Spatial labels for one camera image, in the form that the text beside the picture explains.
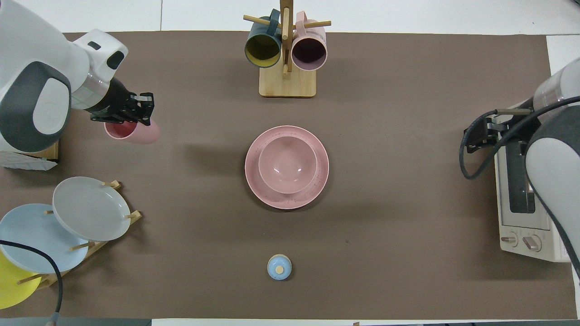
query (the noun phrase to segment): blue lid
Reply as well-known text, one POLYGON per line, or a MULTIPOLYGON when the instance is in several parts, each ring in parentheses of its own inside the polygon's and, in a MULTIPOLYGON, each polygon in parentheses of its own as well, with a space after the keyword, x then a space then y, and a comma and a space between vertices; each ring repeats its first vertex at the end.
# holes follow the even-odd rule
POLYGON ((281 281, 285 280, 292 272, 292 263, 288 257, 278 254, 268 261, 268 274, 271 278, 281 281))

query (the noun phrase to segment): pink mug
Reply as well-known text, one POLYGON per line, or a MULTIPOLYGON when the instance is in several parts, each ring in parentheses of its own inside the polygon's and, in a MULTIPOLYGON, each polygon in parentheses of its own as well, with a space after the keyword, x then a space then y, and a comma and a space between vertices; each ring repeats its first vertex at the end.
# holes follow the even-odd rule
POLYGON ((292 62, 302 70, 316 70, 327 59, 326 32, 324 27, 304 28, 306 23, 316 23, 307 19, 304 11, 296 14, 296 33, 290 51, 292 62))
POLYGON ((123 122, 122 124, 105 122, 105 131, 113 139, 126 140, 134 144, 152 144, 161 137, 161 131, 153 119, 149 121, 151 121, 150 126, 137 122, 123 122))

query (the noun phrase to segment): wooden peg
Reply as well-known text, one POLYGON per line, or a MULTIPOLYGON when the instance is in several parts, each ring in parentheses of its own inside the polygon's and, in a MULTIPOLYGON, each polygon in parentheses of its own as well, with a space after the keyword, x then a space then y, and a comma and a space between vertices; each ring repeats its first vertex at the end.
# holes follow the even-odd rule
POLYGON ((115 190, 119 190, 121 188, 121 183, 117 180, 113 180, 112 182, 102 182, 101 184, 104 186, 111 187, 115 190))
POLYGON ((93 241, 89 241, 86 244, 81 244, 81 245, 76 245, 74 247, 71 247, 70 251, 75 251, 77 249, 81 249, 81 248, 85 248, 85 247, 89 247, 91 245, 94 245, 95 243, 93 241))
POLYGON ((31 277, 23 278, 22 280, 16 282, 16 284, 20 285, 22 283, 26 283, 28 281, 32 281, 32 280, 35 280, 35 279, 37 279, 39 277, 45 277, 45 276, 48 276, 48 274, 36 274, 36 275, 32 275, 31 277))
MULTIPOLYGON (((290 8, 286 7, 284 8, 284 18, 282 21, 288 20, 290 20, 290 8)), ((290 25, 282 24, 282 28, 282 39, 288 39, 288 29, 290 28, 290 25)))
MULTIPOLYGON (((265 20, 265 19, 261 19, 261 18, 258 18, 258 17, 249 16, 249 15, 244 15, 244 20, 251 21, 251 22, 254 22, 254 23, 259 23, 259 24, 262 24, 262 25, 267 25, 267 26, 270 25, 270 21, 269 20, 265 20)), ((304 28, 326 27, 326 26, 332 26, 332 21, 331 20, 324 20, 324 21, 317 21, 316 23, 306 23, 306 24, 304 24, 304 28)), ((282 29, 283 28, 283 25, 282 24, 278 24, 278 28, 282 29)), ((295 30, 295 29, 296 29, 296 25, 292 25, 292 30, 295 30)))
MULTIPOLYGON (((294 1, 293 0, 280 0, 280 19, 282 23, 282 32, 287 31, 288 38, 282 40, 282 51, 290 50, 292 47, 292 41, 294 38, 294 1)), ((288 71, 292 71, 292 67, 288 64, 288 71)))
POLYGON ((139 211, 134 211, 132 212, 130 215, 126 215, 125 218, 126 219, 134 219, 134 218, 141 218, 143 215, 141 215, 141 212, 139 211))

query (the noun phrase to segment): pink plate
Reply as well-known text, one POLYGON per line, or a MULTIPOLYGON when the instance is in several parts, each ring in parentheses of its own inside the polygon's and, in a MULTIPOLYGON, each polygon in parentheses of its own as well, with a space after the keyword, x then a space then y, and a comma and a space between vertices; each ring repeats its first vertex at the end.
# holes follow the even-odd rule
POLYGON ((328 155, 324 146, 316 136, 297 126, 278 126, 263 132, 250 146, 245 163, 246 180, 250 189, 264 203, 279 209, 294 209, 313 201, 324 189, 328 180, 328 155), (272 140, 279 137, 292 136, 306 142, 316 154, 317 169, 314 180, 302 191, 294 194, 279 193, 270 188, 258 168, 258 159, 262 150, 272 140))

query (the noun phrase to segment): dark green mug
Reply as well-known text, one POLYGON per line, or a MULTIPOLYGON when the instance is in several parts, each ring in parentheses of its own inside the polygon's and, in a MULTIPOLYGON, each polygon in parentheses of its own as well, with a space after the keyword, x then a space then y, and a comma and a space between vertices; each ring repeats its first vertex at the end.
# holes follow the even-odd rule
POLYGON ((282 32, 278 28, 280 12, 272 9, 270 17, 261 18, 269 20, 270 25, 266 26, 260 23, 252 25, 244 52, 251 64, 259 68, 268 68, 275 65, 280 59, 282 49, 282 32))

